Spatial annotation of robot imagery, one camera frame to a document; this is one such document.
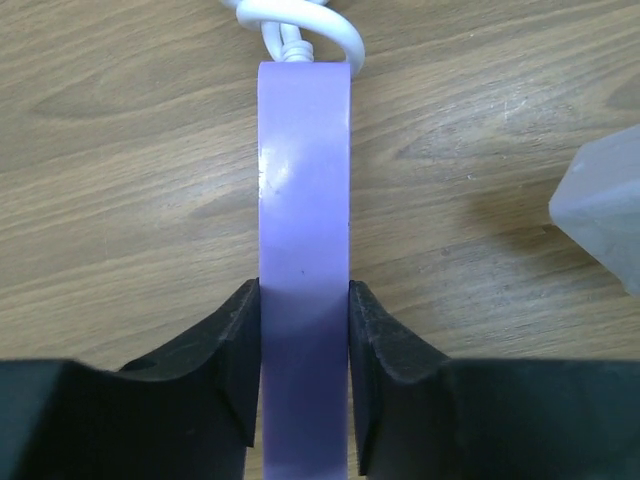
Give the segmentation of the purple power strip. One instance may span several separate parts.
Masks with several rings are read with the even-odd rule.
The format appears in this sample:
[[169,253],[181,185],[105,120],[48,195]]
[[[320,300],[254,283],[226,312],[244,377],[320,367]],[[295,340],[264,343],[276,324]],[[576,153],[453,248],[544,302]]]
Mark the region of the purple power strip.
[[258,71],[263,473],[347,477],[351,79]]

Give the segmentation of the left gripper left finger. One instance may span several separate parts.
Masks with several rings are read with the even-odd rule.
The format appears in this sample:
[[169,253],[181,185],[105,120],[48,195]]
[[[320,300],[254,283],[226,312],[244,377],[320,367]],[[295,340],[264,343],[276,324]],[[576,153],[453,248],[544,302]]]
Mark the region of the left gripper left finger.
[[117,371],[71,359],[1,364],[5,479],[240,479],[260,383],[260,292]]

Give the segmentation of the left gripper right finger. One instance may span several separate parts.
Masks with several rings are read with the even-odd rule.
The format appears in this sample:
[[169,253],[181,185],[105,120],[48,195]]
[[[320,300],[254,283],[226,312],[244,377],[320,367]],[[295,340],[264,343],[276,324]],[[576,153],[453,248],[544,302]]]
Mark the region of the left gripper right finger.
[[451,358],[349,287],[358,468],[369,479],[635,479],[635,361]]

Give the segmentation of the white cube adapter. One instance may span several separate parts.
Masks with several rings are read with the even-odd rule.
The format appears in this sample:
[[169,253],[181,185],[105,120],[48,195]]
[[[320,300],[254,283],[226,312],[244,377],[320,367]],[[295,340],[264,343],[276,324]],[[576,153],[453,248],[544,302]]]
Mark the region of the white cube adapter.
[[639,127],[579,148],[549,202],[552,222],[639,294]]

